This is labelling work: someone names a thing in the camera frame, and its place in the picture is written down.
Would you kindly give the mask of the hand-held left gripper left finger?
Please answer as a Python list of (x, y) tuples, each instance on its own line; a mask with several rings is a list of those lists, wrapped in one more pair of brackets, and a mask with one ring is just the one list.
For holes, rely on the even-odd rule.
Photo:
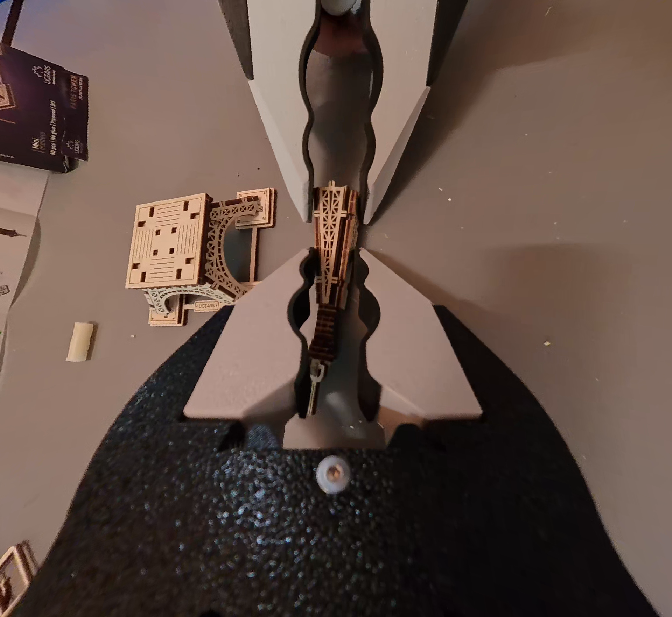
[(305, 337), (290, 304), (310, 288), (302, 249), (242, 297), (183, 409), (189, 420), (287, 422), (297, 413), (294, 382)]

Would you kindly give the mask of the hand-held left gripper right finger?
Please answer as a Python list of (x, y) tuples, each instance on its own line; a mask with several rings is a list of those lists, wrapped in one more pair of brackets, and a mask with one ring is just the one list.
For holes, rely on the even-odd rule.
[(381, 426), (474, 420), (483, 409), (436, 306), (366, 249), (357, 252), (360, 406)]

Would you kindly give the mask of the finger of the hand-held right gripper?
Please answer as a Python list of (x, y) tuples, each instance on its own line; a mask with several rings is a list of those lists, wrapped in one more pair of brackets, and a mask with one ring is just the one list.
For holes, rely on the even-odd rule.
[(373, 220), (429, 94), (437, 3), (364, 0), (364, 39), (372, 56), (370, 121), (360, 170), (364, 224)]
[(247, 0), (253, 77), (249, 87), (301, 219), (313, 207), (308, 137), (314, 114), (306, 71), (319, 29), (319, 0)]

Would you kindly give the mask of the wooden tower spire assembly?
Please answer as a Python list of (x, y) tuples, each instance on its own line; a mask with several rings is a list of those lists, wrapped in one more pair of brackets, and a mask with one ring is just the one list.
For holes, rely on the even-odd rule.
[(310, 394), (307, 416), (318, 407), (319, 389), (337, 358), (337, 330), (348, 298), (351, 257), (357, 243), (357, 191), (330, 181), (315, 190), (316, 323), (308, 347)]

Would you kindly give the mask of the grey desk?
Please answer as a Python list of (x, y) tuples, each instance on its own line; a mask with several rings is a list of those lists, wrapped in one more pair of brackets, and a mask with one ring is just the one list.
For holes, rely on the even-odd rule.
[[(313, 242), (217, 0), (25, 0), (13, 44), (87, 75), (1, 366), (1, 553), (43, 560), (106, 431), (201, 325), (124, 288), (138, 203), (278, 190), (264, 278)], [(525, 382), (671, 615), (671, 0), (470, 0), (364, 247)], [(67, 362), (77, 321), (89, 360)]]

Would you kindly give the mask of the wooden tower base model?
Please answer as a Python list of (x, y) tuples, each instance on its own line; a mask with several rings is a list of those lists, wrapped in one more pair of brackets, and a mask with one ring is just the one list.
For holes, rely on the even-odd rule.
[[(183, 327), (189, 311), (216, 312), (258, 285), (258, 235), (275, 226), (276, 201), (267, 187), (224, 201), (198, 193), (137, 205), (125, 287), (143, 292), (148, 325)], [(251, 233), (247, 281), (234, 277), (225, 258), (232, 228)]]

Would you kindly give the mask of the small pale wax stick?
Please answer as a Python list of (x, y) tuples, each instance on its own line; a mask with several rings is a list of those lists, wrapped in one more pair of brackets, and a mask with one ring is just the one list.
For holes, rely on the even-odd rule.
[(67, 362), (86, 362), (89, 360), (96, 324), (88, 321), (77, 321), (72, 328)]

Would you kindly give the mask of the dark purple model kit box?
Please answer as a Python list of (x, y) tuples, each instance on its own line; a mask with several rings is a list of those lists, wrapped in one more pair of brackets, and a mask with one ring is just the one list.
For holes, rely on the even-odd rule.
[(66, 174), (89, 159), (89, 78), (1, 44), (1, 161)]

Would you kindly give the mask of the assembly diagram instruction sheet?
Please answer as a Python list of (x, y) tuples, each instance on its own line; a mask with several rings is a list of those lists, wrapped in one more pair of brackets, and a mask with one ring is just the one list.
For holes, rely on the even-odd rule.
[(42, 204), (48, 173), (1, 163), (1, 347), (18, 293)]

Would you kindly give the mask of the wooden part sheet square frames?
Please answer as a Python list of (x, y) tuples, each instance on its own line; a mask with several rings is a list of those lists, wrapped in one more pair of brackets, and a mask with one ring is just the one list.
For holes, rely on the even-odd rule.
[(10, 546), (1, 556), (1, 616), (10, 616), (39, 569), (28, 540)]

